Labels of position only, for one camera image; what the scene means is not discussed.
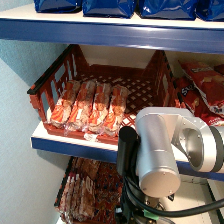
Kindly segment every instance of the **bag of chips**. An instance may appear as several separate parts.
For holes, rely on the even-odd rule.
[[[139,0],[142,18],[195,20],[198,0]]]
[[[82,0],[34,0],[37,12],[61,13],[81,9]]]
[[[84,16],[130,18],[137,0],[83,0]]]
[[[194,87],[194,83],[182,77],[176,80],[177,86],[181,91],[183,100],[188,109],[195,117],[200,117],[207,125],[224,125],[224,119],[212,113],[205,105],[199,91]]]
[[[194,82],[209,110],[224,117],[224,77],[202,62],[180,65],[186,76]]]
[[[196,13],[206,21],[224,21],[224,1],[199,0]]]

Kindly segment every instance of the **wall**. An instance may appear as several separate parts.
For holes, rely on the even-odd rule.
[[[82,50],[90,64],[95,63],[136,68],[145,68],[153,53],[155,52],[155,50],[140,48],[136,49],[87,45],[83,45]],[[183,62],[198,60],[205,62],[210,66],[223,64],[224,62],[224,55],[218,54],[166,51],[166,55],[169,60],[171,69],[176,77],[180,77],[183,75],[178,60]]]
[[[32,1],[0,0],[0,11]],[[64,50],[61,44],[0,40],[0,223],[55,224],[54,201],[68,156],[31,148],[39,123],[26,91]]]

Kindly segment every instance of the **shelving unit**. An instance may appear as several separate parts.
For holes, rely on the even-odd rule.
[[[0,13],[0,38],[24,41],[122,46],[171,51],[224,53],[224,23],[87,18],[40,14],[34,5]]]
[[[200,19],[143,20],[137,14],[131,19],[102,19],[83,17],[82,12],[40,14],[30,4],[0,12],[0,30],[0,39],[224,54],[224,23]],[[87,141],[56,138],[48,135],[40,123],[31,137],[32,147],[116,162],[116,146],[102,143],[93,146]],[[224,181],[222,174],[192,171],[179,152],[175,156],[182,174]]]

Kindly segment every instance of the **red plastic crate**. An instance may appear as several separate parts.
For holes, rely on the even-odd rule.
[[[58,72],[62,68],[64,72],[57,80]],[[98,64],[90,66],[81,48],[78,45],[70,45],[27,92],[33,108],[38,110],[49,134],[64,136],[64,129],[58,129],[46,122],[47,116],[44,111],[42,94],[45,93],[52,112],[57,103],[53,99],[52,86],[55,87],[59,98],[63,86],[71,79],[81,81],[97,79],[99,82],[109,82],[112,86],[120,84],[127,87],[130,94],[121,126],[134,127],[137,113],[145,107],[184,107],[178,100],[177,89],[173,85],[174,78],[164,51],[155,51],[145,69]],[[84,133],[69,132],[66,137],[84,139]],[[117,145],[118,141],[118,137],[106,135],[97,138],[102,143],[114,145]]]

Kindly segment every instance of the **packaged snack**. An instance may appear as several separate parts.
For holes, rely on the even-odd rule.
[[[95,81],[83,82],[78,93],[71,115],[67,122],[68,131],[83,131],[87,127],[92,111],[93,97],[96,89]]]
[[[139,0],[143,18],[195,20],[198,0]]]
[[[60,201],[60,205],[59,205],[59,211],[61,213],[64,213],[66,211],[66,198],[67,198],[67,194],[68,194],[68,190],[69,190],[69,185],[70,185],[70,176],[68,176],[62,197],[61,197],[61,201]]]
[[[83,173],[86,173],[91,180],[95,180],[99,166],[100,161],[96,161],[93,159],[85,159],[82,163],[81,170]]]
[[[81,8],[82,0],[34,0],[37,12],[71,12]]]
[[[199,0],[197,16],[206,21],[224,21],[223,0]]]
[[[104,133],[109,136],[116,136],[123,120],[124,111],[126,109],[126,101],[128,97],[128,89],[126,87],[116,85],[113,87],[113,95],[110,102],[109,113],[103,124]]]
[[[186,77],[182,77],[176,80],[176,83],[181,90],[186,106],[195,117],[200,117],[209,126],[224,125],[224,119],[212,113],[205,105],[199,91],[194,87],[192,81],[188,80]]]
[[[100,134],[103,122],[108,114],[111,85],[109,83],[97,83],[94,97],[93,111],[89,118],[89,130]]]
[[[65,89],[55,105],[50,118],[52,125],[57,128],[61,128],[66,123],[70,116],[72,105],[75,102],[79,88],[80,82],[78,81],[68,81],[66,83]]]
[[[79,214],[86,218],[92,219],[95,210],[95,184],[87,176],[83,180],[81,204],[79,207]]]
[[[224,77],[202,62],[180,63],[209,110],[224,117]]]
[[[137,0],[83,0],[84,16],[130,18]]]

